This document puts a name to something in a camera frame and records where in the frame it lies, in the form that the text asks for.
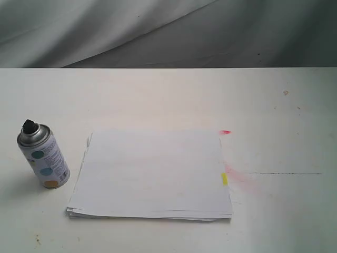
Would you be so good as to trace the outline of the white paper stack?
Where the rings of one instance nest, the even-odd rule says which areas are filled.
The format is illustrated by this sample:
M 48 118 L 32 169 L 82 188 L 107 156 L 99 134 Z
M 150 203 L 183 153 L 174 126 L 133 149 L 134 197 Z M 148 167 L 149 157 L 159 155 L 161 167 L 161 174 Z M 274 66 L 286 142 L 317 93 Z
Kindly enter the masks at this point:
M 220 134 L 93 132 L 66 211 L 72 217 L 230 219 Z

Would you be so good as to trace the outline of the grey backdrop cloth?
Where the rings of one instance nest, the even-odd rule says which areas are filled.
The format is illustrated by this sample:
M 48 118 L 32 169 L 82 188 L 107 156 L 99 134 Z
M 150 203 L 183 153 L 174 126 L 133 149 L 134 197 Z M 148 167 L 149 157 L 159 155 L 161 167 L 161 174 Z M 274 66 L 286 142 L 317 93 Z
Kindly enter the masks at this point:
M 336 1 L 1 1 L 2 68 L 336 66 Z

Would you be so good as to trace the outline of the white spray paint can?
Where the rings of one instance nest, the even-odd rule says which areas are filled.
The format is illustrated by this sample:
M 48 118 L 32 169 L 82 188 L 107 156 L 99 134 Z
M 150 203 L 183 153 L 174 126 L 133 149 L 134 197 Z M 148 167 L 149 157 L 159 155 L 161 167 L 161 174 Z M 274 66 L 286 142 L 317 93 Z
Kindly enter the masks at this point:
M 17 136 L 17 144 L 45 188 L 55 189 L 68 181 L 69 167 L 48 126 L 27 119 Z

